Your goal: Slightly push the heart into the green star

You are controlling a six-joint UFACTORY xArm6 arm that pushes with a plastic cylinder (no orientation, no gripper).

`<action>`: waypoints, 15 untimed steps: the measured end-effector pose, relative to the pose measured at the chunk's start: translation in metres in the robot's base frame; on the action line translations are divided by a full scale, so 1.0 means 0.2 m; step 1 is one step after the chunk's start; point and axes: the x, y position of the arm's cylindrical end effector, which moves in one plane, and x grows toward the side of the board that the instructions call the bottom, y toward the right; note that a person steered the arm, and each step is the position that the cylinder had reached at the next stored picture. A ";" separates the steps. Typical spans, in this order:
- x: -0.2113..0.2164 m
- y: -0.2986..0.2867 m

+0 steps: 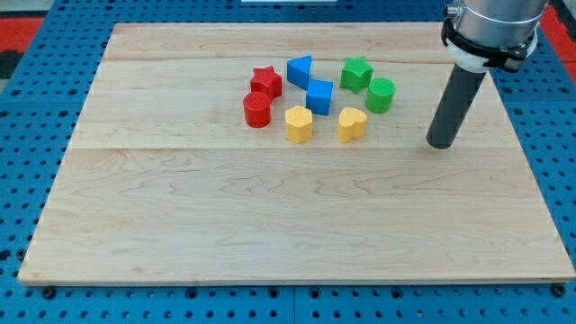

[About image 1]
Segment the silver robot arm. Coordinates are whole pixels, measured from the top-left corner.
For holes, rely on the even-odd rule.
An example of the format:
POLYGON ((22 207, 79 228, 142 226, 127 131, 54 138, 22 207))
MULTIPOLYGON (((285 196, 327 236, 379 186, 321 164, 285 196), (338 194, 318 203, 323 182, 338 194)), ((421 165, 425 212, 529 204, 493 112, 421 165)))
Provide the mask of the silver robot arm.
POLYGON ((444 9, 441 40, 471 73, 519 71, 535 51, 547 0, 454 0, 444 9))

